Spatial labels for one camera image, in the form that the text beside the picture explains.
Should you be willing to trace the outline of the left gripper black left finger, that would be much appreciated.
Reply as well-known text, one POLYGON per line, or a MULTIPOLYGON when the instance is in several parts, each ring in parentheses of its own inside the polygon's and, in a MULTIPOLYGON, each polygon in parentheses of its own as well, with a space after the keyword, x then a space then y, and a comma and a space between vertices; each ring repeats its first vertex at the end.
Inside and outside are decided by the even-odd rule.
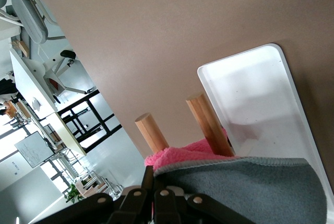
POLYGON ((148 202, 153 188, 153 167, 147 166, 140 187, 126 189, 117 200, 106 193, 97 193, 37 223, 146 223, 151 207, 148 202))

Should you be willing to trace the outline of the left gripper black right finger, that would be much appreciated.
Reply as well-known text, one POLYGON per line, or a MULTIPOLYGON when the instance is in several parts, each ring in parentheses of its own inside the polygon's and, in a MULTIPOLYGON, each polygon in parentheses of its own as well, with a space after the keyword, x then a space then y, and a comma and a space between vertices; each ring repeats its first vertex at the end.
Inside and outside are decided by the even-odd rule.
POLYGON ((154 194, 154 223, 253 223, 206 194, 189 198, 170 189, 154 194))

